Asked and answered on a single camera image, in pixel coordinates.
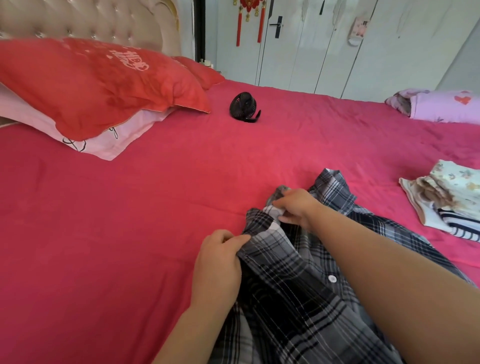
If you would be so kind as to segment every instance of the small black fan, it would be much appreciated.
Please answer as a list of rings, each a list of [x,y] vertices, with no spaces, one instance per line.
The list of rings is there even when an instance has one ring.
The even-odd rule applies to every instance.
[[[262,113],[262,111],[259,110],[257,116],[252,119],[256,110],[257,102],[248,92],[242,92],[235,96],[230,104],[230,115],[244,122],[256,122]]]

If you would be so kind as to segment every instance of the black door handle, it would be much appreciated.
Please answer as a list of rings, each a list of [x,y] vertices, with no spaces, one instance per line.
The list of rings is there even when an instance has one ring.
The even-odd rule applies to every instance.
[[[280,37],[280,29],[282,29],[282,19],[283,19],[283,16],[279,16],[278,21],[276,23],[269,24],[269,25],[275,25],[276,26],[275,38]]]

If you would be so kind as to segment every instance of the tufted headboard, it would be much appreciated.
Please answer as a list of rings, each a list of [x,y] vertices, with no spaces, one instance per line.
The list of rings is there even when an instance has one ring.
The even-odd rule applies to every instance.
[[[0,40],[92,38],[181,55],[175,0],[0,0]]]

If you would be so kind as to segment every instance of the gray plaid shirt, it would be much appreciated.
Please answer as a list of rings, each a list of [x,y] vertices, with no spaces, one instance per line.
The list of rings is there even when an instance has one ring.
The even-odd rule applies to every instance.
[[[238,256],[242,283],[210,364],[402,363],[361,306],[321,241],[283,224],[272,206],[247,213],[252,236]],[[318,201],[472,283],[422,236],[356,205],[339,171],[323,170],[309,190]]]

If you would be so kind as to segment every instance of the red bedsheet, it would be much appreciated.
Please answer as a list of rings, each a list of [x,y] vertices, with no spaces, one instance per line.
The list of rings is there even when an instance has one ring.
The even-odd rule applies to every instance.
[[[249,91],[256,124],[228,115]],[[0,129],[0,362],[148,363],[188,306],[214,229],[240,233],[280,184],[340,169],[358,203],[425,235],[480,284],[480,245],[422,226],[398,178],[480,168],[480,127],[226,81],[112,162],[24,125]]]

